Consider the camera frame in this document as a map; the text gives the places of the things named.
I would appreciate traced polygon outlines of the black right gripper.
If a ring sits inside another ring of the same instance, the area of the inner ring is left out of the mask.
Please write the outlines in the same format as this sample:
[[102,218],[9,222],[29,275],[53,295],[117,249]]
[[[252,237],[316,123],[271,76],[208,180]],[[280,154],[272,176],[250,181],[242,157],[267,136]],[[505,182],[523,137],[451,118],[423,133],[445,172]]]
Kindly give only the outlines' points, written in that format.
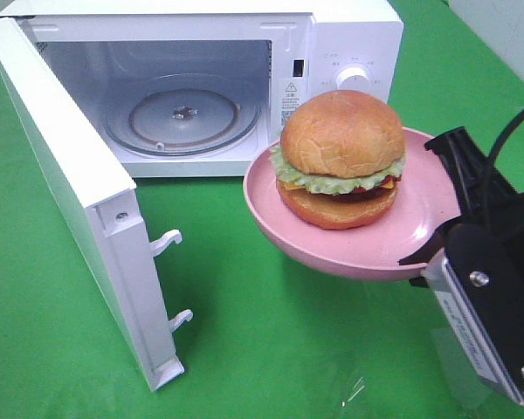
[[[481,183],[487,157],[464,127],[454,128],[428,140],[424,148],[431,151],[445,168],[466,223],[487,228],[500,241],[524,233],[524,192],[517,192],[495,169],[487,184],[487,199],[484,202]],[[398,264],[428,264],[444,248],[451,229],[451,224],[440,224],[420,248],[399,259]],[[445,282],[440,282],[440,277],[433,279],[433,287],[447,287]],[[430,287],[428,279],[421,275],[409,279],[409,283],[414,287]]]

